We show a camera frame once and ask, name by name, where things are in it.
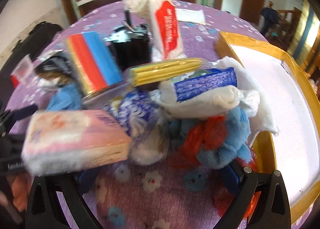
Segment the purple floral tablecloth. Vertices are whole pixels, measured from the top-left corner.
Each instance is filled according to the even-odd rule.
[[[182,1],[174,1],[174,4],[177,8],[203,10],[205,15],[206,26],[179,22],[184,53],[188,57],[218,60],[215,43],[219,31],[266,41],[248,22],[229,13]],[[93,10],[57,35],[43,53],[64,48],[64,41],[71,34],[98,31],[101,38],[107,37],[123,20],[121,2]],[[132,22],[142,24],[145,21],[132,15]],[[22,108],[35,103],[44,109],[52,95],[39,89],[36,80],[27,86],[19,84],[7,108]],[[18,122],[11,132],[25,132],[28,121]],[[96,188],[85,194],[84,199],[105,228],[209,229],[220,219],[212,203],[213,184],[210,172],[172,170],[165,161],[148,167],[123,162],[104,168],[97,178]],[[77,228],[61,195],[59,199],[70,226]],[[292,228],[299,228],[311,210],[312,207]],[[245,221],[239,227],[245,228]]]

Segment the blue stripe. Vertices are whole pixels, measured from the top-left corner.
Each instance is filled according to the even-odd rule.
[[[83,36],[107,85],[110,86],[122,81],[120,70],[109,48],[100,39],[98,32],[84,32]]]
[[[313,21],[313,15],[314,15],[314,11],[313,9],[310,7],[309,9],[309,15],[308,15],[308,19],[307,19],[307,23],[306,23],[306,27],[303,31],[303,34],[301,36],[301,39],[299,41],[299,44],[296,48],[296,50],[294,51],[292,57],[297,60],[300,53],[301,53],[301,50],[304,46],[304,44],[306,43],[306,40],[307,40],[307,37],[308,37],[308,34],[309,34],[309,31],[311,29],[311,25],[312,25],[312,21]]]

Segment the person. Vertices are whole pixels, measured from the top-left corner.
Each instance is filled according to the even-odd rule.
[[[273,7],[273,2],[269,1],[269,6],[263,8],[260,13],[264,17],[263,28],[260,32],[263,36],[266,36],[269,28],[272,27],[273,24],[279,23],[278,13],[272,7]]]

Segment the pink tissue pack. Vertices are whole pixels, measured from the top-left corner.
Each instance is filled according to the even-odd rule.
[[[37,111],[21,156],[33,175],[81,171],[126,160],[130,142],[103,110]]]

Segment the black bag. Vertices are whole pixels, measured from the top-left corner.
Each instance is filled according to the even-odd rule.
[[[10,80],[10,74],[19,61],[27,54],[30,54],[31,60],[34,61],[44,48],[52,42],[55,34],[62,30],[63,29],[57,24],[41,22],[34,27],[24,41],[19,41],[17,43],[12,50],[11,56],[0,70],[0,88],[2,90],[0,93],[0,100],[2,100],[4,104],[8,103],[10,96],[14,91],[14,87]]]

